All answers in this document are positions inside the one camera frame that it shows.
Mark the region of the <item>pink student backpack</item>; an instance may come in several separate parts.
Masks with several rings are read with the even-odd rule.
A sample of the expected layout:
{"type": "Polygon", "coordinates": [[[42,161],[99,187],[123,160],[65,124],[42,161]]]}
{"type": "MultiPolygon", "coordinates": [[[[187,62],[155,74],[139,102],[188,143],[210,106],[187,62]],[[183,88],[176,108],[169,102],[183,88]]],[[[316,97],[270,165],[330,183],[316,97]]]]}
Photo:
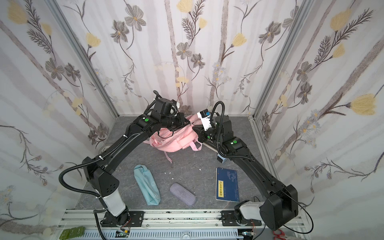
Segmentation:
{"type": "Polygon", "coordinates": [[[188,116],[187,120],[190,121],[190,124],[186,127],[175,132],[162,128],[159,133],[153,134],[147,141],[144,141],[144,143],[164,152],[170,163],[173,161],[168,156],[168,153],[174,153],[187,148],[191,148],[195,152],[200,151],[203,144],[198,141],[198,134],[193,130],[193,127],[201,125],[202,121],[198,117],[198,114],[188,116]]]}

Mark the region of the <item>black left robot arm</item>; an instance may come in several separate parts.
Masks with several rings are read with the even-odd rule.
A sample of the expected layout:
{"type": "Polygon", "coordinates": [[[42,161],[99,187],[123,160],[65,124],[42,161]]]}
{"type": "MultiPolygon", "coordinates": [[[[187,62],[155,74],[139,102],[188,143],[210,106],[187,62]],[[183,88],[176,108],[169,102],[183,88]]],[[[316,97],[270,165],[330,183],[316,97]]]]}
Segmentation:
{"type": "Polygon", "coordinates": [[[178,111],[178,103],[160,96],[157,91],[154,101],[144,113],[130,123],[125,133],[106,151],[94,158],[85,158],[82,164],[70,167],[59,175],[60,184],[73,192],[88,194],[96,197],[106,211],[105,219],[112,226],[120,227],[130,220],[128,207],[119,193],[120,182],[113,173],[120,163],[141,143],[163,128],[175,132],[190,122],[183,113],[178,111]],[[64,180],[65,174],[83,169],[88,183],[93,191],[87,191],[70,186],[64,180]]]}

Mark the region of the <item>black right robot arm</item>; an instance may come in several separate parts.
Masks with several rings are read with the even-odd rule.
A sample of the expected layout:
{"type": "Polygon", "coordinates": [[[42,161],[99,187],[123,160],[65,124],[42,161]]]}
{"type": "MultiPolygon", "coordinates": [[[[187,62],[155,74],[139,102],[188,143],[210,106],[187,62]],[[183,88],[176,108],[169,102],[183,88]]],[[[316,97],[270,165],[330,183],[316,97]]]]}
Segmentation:
{"type": "Polygon", "coordinates": [[[296,218],[303,206],[298,201],[298,191],[285,185],[273,176],[251,153],[247,144],[234,135],[232,122],[225,114],[225,105],[218,101],[221,113],[203,110],[197,113],[201,124],[193,127],[199,142],[218,152],[218,159],[229,159],[248,176],[265,198],[261,202],[243,201],[234,208],[238,224],[247,221],[262,221],[266,227],[276,231],[296,218]]]}

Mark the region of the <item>brown and black book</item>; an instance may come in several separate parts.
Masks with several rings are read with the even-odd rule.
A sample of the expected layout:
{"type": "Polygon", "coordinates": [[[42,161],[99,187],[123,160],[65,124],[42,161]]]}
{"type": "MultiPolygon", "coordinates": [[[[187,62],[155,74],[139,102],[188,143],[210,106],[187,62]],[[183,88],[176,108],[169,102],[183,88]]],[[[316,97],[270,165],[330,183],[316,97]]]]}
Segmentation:
{"type": "Polygon", "coordinates": [[[206,146],[207,148],[211,149],[212,151],[216,152],[216,153],[218,152],[217,147],[215,147],[209,143],[203,143],[203,145],[206,146]]]}

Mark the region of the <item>light blue stamp device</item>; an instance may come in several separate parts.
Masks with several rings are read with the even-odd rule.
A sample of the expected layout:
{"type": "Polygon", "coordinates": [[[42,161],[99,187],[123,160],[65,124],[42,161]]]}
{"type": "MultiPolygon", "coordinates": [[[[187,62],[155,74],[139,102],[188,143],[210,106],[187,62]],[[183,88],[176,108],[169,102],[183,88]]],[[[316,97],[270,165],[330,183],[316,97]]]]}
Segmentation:
{"type": "Polygon", "coordinates": [[[223,157],[221,156],[220,154],[217,155],[217,160],[221,163],[221,164],[224,164],[225,162],[227,162],[229,160],[229,158],[226,158],[226,157],[223,157]]]}

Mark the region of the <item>blue notebook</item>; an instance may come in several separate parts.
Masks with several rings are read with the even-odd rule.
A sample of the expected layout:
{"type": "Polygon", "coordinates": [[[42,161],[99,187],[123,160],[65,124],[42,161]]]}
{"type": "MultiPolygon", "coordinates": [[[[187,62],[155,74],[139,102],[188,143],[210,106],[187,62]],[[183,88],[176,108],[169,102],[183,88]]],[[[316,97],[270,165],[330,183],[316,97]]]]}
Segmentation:
{"type": "Polygon", "coordinates": [[[236,203],[240,201],[236,170],[216,169],[216,200],[236,203]]]}

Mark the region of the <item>purple glasses case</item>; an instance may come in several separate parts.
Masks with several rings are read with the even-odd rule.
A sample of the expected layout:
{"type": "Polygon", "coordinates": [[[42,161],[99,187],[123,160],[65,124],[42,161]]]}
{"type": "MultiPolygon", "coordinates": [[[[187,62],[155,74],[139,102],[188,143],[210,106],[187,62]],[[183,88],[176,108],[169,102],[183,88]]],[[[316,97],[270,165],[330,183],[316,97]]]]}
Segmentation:
{"type": "Polygon", "coordinates": [[[178,183],[171,185],[170,192],[173,196],[189,207],[196,203],[196,196],[178,183]]]}

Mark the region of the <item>teal pencil pouch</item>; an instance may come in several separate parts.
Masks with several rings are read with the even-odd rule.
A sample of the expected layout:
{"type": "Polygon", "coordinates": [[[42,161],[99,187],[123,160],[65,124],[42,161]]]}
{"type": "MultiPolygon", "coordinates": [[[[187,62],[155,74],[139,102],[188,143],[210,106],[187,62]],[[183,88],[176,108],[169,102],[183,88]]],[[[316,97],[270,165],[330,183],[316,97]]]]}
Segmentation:
{"type": "Polygon", "coordinates": [[[152,172],[144,165],[136,165],[134,177],[148,206],[158,206],[161,202],[160,191],[152,172]]]}

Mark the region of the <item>green connector block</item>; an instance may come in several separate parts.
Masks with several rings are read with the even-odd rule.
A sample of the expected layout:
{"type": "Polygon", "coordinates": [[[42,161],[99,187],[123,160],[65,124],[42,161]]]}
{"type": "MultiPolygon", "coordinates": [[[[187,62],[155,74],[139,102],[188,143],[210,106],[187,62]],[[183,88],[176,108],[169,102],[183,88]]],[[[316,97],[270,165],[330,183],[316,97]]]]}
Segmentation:
{"type": "Polygon", "coordinates": [[[59,240],[69,240],[73,238],[82,237],[85,233],[86,228],[83,226],[71,228],[71,229],[65,229],[62,231],[61,235],[59,236],[59,240]]]}

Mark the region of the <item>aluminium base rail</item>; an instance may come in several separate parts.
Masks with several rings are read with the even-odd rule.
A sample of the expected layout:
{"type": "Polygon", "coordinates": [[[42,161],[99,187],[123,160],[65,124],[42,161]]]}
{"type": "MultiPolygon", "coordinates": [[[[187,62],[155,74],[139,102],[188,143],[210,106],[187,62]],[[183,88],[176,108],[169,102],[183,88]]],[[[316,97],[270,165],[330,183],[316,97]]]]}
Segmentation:
{"type": "Polygon", "coordinates": [[[124,228],[103,227],[99,233],[90,210],[67,210],[53,235],[84,227],[81,240],[272,240],[273,232],[263,222],[239,226],[223,220],[223,210],[135,210],[124,228]]]}

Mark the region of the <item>red handled scissors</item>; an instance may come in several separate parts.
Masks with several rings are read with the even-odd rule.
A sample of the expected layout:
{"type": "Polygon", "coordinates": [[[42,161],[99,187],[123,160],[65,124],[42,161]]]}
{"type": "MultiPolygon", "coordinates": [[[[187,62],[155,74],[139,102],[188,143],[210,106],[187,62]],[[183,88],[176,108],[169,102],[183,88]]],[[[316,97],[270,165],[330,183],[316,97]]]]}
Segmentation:
{"type": "Polygon", "coordinates": [[[273,231],[274,240],[286,240],[286,234],[284,231],[278,229],[276,231],[273,231]]]}

